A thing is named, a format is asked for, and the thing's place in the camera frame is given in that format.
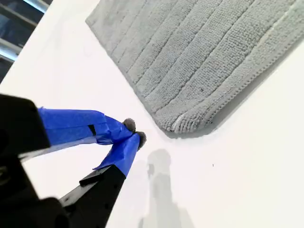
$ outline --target white surface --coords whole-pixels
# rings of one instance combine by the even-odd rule
[[[146,132],[107,227],[304,227],[304,43],[215,132],[170,139],[85,24],[97,2],[54,0],[0,92],[131,117]],[[40,197],[61,197],[108,150],[81,145],[24,166]]]

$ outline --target blue painter's tape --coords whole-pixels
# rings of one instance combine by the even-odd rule
[[[93,110],[38,109],[51,145],[91,138],[89,125],[95,128],[96,143],[110,145],[129,138],[133,133],[121,122]]]
[[[109,165],[115,165],[127,177],[137,153],[139,142],[140,137],[135,133],[130,138],[114,144],[106,158],[98,167],[94,168],[94,170],[98,170]]]

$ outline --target microfiber towel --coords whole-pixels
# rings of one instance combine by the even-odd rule
[[[189,133],[304,34],[304,0],[101,0],[86,20],[157,125]]]

